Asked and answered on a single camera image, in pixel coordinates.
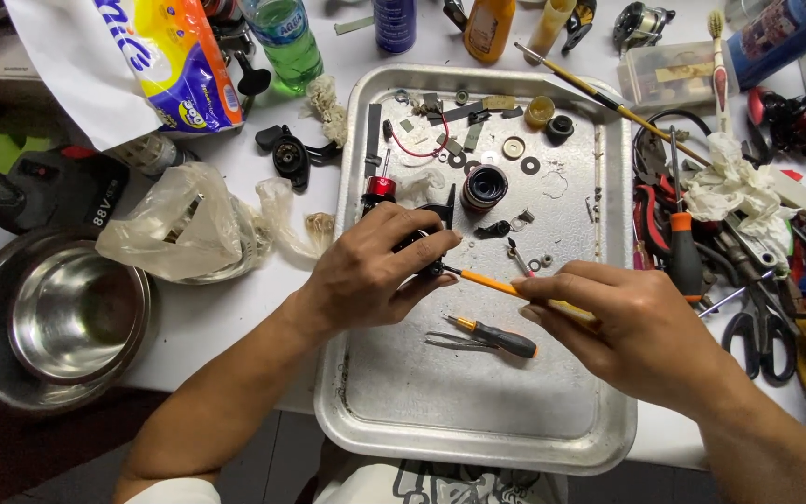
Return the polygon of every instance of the metal bowl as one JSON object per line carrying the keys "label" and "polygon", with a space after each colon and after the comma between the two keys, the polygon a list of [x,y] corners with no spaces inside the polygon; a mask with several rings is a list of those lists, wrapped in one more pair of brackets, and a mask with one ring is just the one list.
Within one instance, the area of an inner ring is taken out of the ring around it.
{"label": "metal bowl", "polygon": [[48,383],[100,378],[145,330],[145,273],[102,258],[92,240],[48,253],[18,281],[9,327],[14,355]]}
{"label": "metal bowl", "polygon": [[146,276],[146,330],[140,337],[127,342],[129,350],[111,371],[100,378],[80,385],[47,383],[29,373],[14,355],[8,327],[11,325],[11,300],[18,288],[17,279],[29,267],[50,256],[51,250],[76,240],[95,240],[98,231],[93,227],[36,230],[18,236],[0,250],[0,403],[12,411],[45,416],[70,411],[91,402],[118,381],[156,336],[160,304],[154,282]]}

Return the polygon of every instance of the hand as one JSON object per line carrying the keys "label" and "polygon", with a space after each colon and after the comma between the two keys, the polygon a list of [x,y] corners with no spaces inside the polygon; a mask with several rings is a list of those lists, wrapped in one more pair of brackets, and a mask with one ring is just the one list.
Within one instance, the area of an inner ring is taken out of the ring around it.
{"label": "hand", "polygon": [[403,283],[459,245],[462,235],[437,231],[396,254],[390,250],[415,230],[441,228],[437,213],[407,210],[389,202],[379,204],[332,244],[316,263],[310,279],[292,295],[299,307],[297,314],[306,316],[307,324],[319,328],[323,338],[345,329],[403,320],[433,290],[458,281],[455,275],[445,273],[420,275]]}
{"label": "hand", "polygon": [[662,272],[571,261],[552,277],[512,285],[528,298],[593,312],[602,321],[597,335],[539,305],[520,310],[624,394],[698,421],[731,395],[731,387],[750,384]]}

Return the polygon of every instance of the t-shirt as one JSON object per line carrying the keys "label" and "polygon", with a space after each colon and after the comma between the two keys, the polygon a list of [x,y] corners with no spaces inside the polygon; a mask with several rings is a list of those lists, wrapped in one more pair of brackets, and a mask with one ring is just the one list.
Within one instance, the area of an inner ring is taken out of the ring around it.
{"label": "t-shirt", "polygon": [[[517,469],[353,455],[320,477],[313,504],[567,504],[568,480]],[[155,483],[126,504],[219,504],[197,478]]]}

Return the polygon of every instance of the green liquid bottle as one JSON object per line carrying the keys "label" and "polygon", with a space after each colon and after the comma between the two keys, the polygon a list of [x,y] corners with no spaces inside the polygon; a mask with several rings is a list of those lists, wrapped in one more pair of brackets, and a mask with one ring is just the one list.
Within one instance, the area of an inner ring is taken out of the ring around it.
{"label": "green liquid bottle", "polygon": [[301,0],[237,0],[272,63],[278,85],[294,94],[322,74],[322,56]]}

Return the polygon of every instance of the aluminum tray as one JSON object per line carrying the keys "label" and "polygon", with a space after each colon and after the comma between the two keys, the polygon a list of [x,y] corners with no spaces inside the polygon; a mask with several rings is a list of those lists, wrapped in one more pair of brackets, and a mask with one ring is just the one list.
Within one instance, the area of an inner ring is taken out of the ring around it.
{"label": "aluminum tray", "polygon": [[[465,89],[474,101],[494,94],[517,97],[527,107],[545,94],[556,114],[574,120],[575,133],[552,148],[542,133],[529,131],[523,118],[485,124],[478,148],[500,153],[511,135],[525,140],[525,156],[539,158],[536,175],[521,171],[521,161],[502,158],[497,165],[509,177],[508,195],[487,215],[462,212],[456,202],[454,228],[465,235],[444,261],[497,279],[520,274],[506,256],[505,239],[475,239],[473,230],[509,220],[529,208],[533,224],[511,233],[525,260],[552,254],[554,263],[538,274],[552,274],[570,259],[616,266],[632,263],[631,125],[583,95],[552,82],[545,73],[390,64],[365,75],[349,102],[351,138],[341,165],[336,234],[352,226],[361,212],[364,190],[367,109],[382,104],[382,119],[409,118],[409,106],[394,99],[397,89],[414,96],[436,91],[444,109]],[[604,91],[599,81],[587,81]],[[450,124],[451,135],[465,141],[466,120]],[[429,140],[411,150],[429,152],[442,126],[430,128]],[[412,175],[422,167],[442,171],[447,186],[432,199],[446,201],[450,183],[461,189],[465,174],[438,160],[416,161],[391,140],[379,141],[378,155],[393,147],[389,173]],[[404,164],[426,163],[419,167]],[[596,188],[601,200],[595,202]],[[591,224],[585,198],[598,204],[599,222]],[[611,469],[630,451],[636,434],[636,401],[593,377],[560,343],[521,318],[523,302],[462,280],[420,303],[402,323],[350,331],[323,349],[316,378],[315,412],[322,429],[342,448],[356,453],[421,460],[514,467],[569,475],[595,475]],[[519,331],[539,346],[530,361],[495,352],[448,350],[423,343],[424,333],[455,333],[441,312],[457,314]]]}

